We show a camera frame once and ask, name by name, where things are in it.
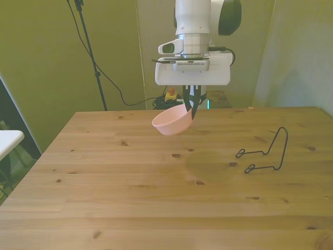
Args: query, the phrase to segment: wood knot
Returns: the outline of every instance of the wood knot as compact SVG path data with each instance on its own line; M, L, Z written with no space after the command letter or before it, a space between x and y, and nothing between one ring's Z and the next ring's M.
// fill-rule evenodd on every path
M140 188L140 189L146 189L146 188L149 188L150 186L148 186L148 185L135 185L135 187Z
M298 125L300 126L300 127L302 127L302 128L307 128L307 126L305 126L304 124L302 124L302 123L298 123Z
M180 154L172 154L172 157L173 157L173 158L181 158L181 156L182 156L182 155L180 155Z
M264 138L261 138L259 136L255 136L254 138L260 142L267 142Z
M97 232L94 233L93 238L97 239L98 237L100 237L101 234L102 234L102 232L97 231Z
M126 141L121 141L120 142L120 145L124 146L124 147L127 147L128 146L128 143Z
M254 200L259 200L259 197L246 197L246 199L254 199Z

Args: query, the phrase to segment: wood grain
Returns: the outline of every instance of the wood grain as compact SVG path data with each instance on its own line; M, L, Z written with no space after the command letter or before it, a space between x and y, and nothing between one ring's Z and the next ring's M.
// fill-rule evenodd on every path
M0 207L0 249L333 249L333 120L317 108L77 113ZM269 156L236 159L241 149Z

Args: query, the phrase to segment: black wire stand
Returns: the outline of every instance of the black wire stand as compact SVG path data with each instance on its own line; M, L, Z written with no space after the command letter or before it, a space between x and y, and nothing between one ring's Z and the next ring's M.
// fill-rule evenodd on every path
M282 167L282 165L283 165L283 160L284 160L284 158L285 158L286 149L287 149L287 144L288 144L288 138L289 138L288 131L287 131L287 129L284 128L284 127L280 127L280 128L278 129L278 131L276 132L276 135L275 135L275 137L274 137L274 139L273 139L273 141L272 141L272 143L271 143L271 146L270 146L270 148L268 149L267 153L265 153L265 152L263 152L263 151L246 152L245 149L241 149L241 150L237 153L237 155L236 155L236 158L238 158L238 159L239 159L240 157L242 157L243 155L249 155L249 154L262 153L263 155L268 155L268 154L270 153L270 151L271 151L271 149L272 149L272 147L273 147L273 145L274 145L274 143L275 143L275 140L276 140L276 138L278 137L278 135L279 135L279 133L280 133L281 130L284 130L285 133L286 133L286 142L285 142L285 147L284 147L284 149L283 149L283 153L282 153L282 158L281 158L280 166L279 166L278 168L275 167L275 166L257 167L255 164L251 164L251 165L250 165L250 166L244 171L244 173L250 173L250 172L252 172L252 171L254 171L254 170L265 169L265 168L273 168L273 169L276 170L276 171L278 171L278 170L281 169L281 167Z

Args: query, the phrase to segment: black stand pole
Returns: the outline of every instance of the black stand pole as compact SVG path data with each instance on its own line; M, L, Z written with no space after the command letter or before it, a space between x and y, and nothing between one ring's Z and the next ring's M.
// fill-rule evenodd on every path
M103 94L102 85L100 83L100 78L99 78L100 77L100 72L97 70L97 67L96 67L96 62L95 62L95 59L94 59L93 50L92 50L92 47L90 45L90 41L89 41L89 37L88 37L88 33L87 33L87 28L85 27L85 22L84 22L83 15L82 15L82 7L81 6L83 5L83 0L75 0L75 5L76 5L76 9L79 12L80 18L81 18L85 38L87 40L87 44L88 44L88 48L89 48L90 57L93 61L95 76L96 76L96 79L97 79L97 84L98 84L98 87L99 87L100 96L102 98L104 110L108 111L108 108L107 108L106 102L105 102L105 98L104 98L104 94Z

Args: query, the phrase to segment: green wall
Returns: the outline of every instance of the green wall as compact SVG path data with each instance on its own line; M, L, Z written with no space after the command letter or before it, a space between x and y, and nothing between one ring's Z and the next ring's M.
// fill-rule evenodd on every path
M144 100L135 1L84 3L96 61L127 102ZM0 75L41 151L75 112L103 110L66 0L2 1L0 34ZM145 104L126 107L117 89L101 80L109 110L145 109Z
M276 0L253 105L333 115L332 45L331 0Z

